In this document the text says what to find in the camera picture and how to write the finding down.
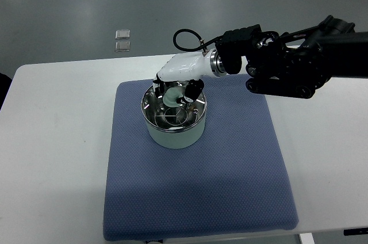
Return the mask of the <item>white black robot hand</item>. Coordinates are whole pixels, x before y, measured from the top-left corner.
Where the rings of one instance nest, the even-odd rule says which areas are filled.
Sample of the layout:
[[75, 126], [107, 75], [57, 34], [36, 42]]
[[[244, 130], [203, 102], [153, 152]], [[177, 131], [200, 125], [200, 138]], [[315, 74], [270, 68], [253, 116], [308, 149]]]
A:
[[174, 55], [155, 75], [152, 87], [157, 97], [164, 95], [172, 82], [187, 82], [177, 104], [191, 104], [202, 93], [202, 77], [211, 78], [227, 75], [216, 49], [208, 52], [186, 52]]

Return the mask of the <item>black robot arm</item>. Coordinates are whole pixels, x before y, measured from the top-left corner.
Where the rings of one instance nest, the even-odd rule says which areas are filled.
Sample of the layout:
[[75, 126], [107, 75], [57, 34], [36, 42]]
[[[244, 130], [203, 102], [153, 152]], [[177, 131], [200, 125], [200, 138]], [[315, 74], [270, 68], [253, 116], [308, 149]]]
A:
[[311, 98], [332, 77], [367, 78], [367, 32], [328, 16], [311, 28], [279, 35], [256, 24], [226, 31], [195, 48], [215, 44], [215, 69], [238, 74], [247, 59], [248, 91]]

